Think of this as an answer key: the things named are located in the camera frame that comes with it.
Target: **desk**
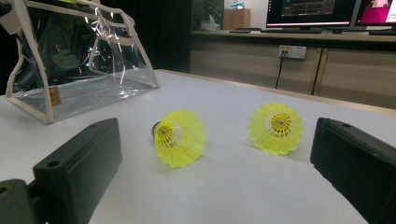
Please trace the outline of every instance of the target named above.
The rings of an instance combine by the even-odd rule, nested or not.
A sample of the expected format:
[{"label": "desk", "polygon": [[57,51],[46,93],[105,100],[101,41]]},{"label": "desk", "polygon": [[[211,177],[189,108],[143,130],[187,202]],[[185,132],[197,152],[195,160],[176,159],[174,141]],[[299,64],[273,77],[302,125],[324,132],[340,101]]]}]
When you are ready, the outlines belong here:
[{"label": "desk", "polygon": [[[339,119],[396,146],[396,112],[316,96],[156,71],[161,88],[46,126],[0,97],[0,179],[34,179],[32,167],[86,126],[118,118],[120,171],[91,223],[365,223],[309,162],[319,117]],[[254,147],[248,120],[273,101],[294,107],[304,140],[280,157]],[[195,163],[171,169],[151,126],[180,108],[198,114],[207,144]]]},{"label": "desk", "polygon": [[331,31],[321,34],[282,34],[252,31],[249,34],[229,33],[229,31],[192,31],[192,40],[215,40],[250,44],[297,45],[327,49],[364,49],[396,51],[396,40],[391,35],[368,35],[366,32],[343,32],[340,35]]}]

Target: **orange label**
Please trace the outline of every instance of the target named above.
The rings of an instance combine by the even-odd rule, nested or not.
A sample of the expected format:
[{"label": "orange label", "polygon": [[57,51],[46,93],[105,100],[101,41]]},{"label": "orange label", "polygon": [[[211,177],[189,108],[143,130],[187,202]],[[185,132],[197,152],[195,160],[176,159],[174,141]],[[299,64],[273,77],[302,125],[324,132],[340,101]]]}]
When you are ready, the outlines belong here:
[{"label": "orange label", "polygon": [[50,103],[52,106],[61,105],[61,94],[59,94],[58,87],[49,88]]}]

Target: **monitor screen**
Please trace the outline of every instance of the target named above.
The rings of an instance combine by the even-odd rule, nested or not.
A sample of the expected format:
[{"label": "monitor screen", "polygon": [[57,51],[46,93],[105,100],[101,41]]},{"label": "monitor screen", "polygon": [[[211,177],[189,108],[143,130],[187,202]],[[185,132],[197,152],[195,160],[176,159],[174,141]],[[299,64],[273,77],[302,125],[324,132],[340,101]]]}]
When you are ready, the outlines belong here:
[{"label": "monitor screen", "polygon": [[267,27],[349,26],[356,0],[268,0]]},{"label": "monitor screen", "polygon": [[396,26],[396,3],[392,4],[392,0],[361,0],[355,24]]}]

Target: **power outlet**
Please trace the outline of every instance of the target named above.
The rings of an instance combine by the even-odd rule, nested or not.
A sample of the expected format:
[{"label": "power outlet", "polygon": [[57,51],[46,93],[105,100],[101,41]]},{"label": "power outlet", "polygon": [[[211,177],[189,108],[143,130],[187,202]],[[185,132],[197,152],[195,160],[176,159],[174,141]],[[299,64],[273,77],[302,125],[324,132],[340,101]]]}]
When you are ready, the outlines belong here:
[{"label": "power outlet", "polygon": [[291,51],[291,58],[304,59],[306,54],[306,47],[293,47]]},{"label": "power outlet", "polygon": [[277,54],[277,56],[279,56],[279,57],[284,56],[285,58],[291,57],[292,48],[293,48],[293,46],[288,46],[288,45],[279,46],[279,53]]},{"label": "power outlet", "polygon": [[277,54],[277,56],[282,57],[282,54],[284,54],[283,56],[285,58],[304,59],[306,54],[306,47],[280,45],[279,53]]}]

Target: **shuttlecock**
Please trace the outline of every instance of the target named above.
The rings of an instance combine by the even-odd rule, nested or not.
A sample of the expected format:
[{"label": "shuttlecock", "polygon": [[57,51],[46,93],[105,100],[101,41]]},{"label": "shuttlecock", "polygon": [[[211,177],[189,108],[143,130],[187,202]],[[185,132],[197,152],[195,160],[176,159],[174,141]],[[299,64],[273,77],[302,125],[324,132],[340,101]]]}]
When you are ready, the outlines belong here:
[{"label": "shuttlecock", "polygon": [[272,154],[288,154],[303,139],[304,126],[295,109],[271,103],[256,109],[248,126],[256,147]]},{"label": "shuttlecock", "polygon": [[154,125],[154,145],[163,163],[184,167],[201,156],[205,147],[205,125],[188,110],[171,112]]}]

